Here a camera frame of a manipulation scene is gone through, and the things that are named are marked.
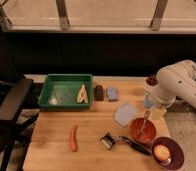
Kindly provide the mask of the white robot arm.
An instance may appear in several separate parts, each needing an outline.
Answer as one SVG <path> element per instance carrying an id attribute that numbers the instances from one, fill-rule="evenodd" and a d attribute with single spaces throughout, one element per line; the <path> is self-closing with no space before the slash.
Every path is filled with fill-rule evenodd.
<path id="1" fill-rule="evenodd" d="M 156 74 L 158 84 L 150 100 L 157 108 L 169 108 L 179 97 L 196 109 L 196 63 L 183 60 L 165 66 Z"/>

